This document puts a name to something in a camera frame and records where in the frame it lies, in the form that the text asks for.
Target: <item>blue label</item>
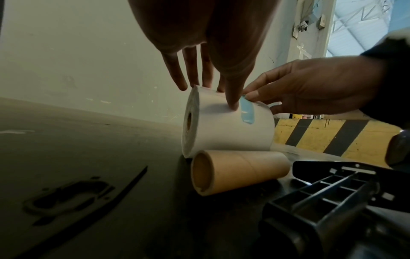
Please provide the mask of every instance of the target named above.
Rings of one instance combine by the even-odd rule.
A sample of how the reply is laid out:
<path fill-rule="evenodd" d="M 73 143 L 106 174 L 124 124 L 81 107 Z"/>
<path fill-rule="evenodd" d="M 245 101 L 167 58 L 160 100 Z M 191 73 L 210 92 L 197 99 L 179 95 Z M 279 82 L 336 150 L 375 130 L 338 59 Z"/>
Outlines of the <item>blue label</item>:
<path fill-rule="evenodd" d="M 241 109 L 242 120 L 248 124 L 255 123 L 255 110 L 253 108 L 253 103 L 246 100 L 245 97 L 241 96 L 239 99 L 239 105 Z"/>

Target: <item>black sleeve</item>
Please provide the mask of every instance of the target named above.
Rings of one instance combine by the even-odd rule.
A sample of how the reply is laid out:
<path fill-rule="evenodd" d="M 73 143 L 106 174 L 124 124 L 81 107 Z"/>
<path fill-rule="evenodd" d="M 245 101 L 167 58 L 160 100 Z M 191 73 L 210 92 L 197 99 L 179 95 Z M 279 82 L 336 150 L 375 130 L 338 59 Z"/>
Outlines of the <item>black sleeve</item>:
<path fill-rule="evenodd" d="M 387 72 L 377 96 L 360 110 L 373 119 L 400 128 L 410 127 L 410 40 L 406 37 L 387 38 L 362 53 L 366 57 L 386 60 Z"/>

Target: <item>paper roll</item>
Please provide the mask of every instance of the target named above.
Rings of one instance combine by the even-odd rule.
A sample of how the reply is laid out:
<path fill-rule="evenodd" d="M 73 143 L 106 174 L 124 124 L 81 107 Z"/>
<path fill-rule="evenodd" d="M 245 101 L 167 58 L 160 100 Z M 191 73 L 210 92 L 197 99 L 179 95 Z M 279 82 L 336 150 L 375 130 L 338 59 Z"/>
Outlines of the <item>paper roll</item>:
<path fill-rule="evenodd" d="M 224 93 L 194 87 L 189 95 L 182 129 L 182 153 L 192 158 L 200 150 L 268 151 L 275 121 L 269 107 L 241 99 L 237 111 Z"/>
<path fill-rule="evenodd" d="M 286 176 L 290 162 L 280 152 L 201 151 L 192 161 L 191 180 L 202 196 Z"/>

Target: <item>yellow and black striped barrier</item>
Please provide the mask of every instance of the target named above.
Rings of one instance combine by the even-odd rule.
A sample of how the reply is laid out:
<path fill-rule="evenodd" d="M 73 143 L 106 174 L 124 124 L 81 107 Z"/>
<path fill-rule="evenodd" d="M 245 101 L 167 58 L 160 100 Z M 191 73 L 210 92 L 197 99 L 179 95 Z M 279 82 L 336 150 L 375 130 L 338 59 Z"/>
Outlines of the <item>yellow and black striped barrier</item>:
<path fill-rule="evenodd" d="M 375 120 L 275 119 L 274 142 L 387 167 L 387 145 L 399 132 Z"/>

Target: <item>paper roll core hole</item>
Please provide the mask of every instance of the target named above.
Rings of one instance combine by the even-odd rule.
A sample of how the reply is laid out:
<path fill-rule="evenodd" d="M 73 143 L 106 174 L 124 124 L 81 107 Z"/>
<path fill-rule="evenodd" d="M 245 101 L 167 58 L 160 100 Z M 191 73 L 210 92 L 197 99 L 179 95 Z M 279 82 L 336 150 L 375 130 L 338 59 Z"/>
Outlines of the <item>paper roll core hole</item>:
<path fill-rule="evenodd" d="M 191 127 L 191 118 L 192 118 L 192 113 L 189 113 L 188 119 L 187 119 L 187 131 L 189 131 L 189 128 Z"/>
<path fill-rule="evenodd" d="M 206 191 L 212 182 L 212 164 L 208 156 L 198 154 L 193 160 L 192 166 L 193 183 L 201 192 Z"/>

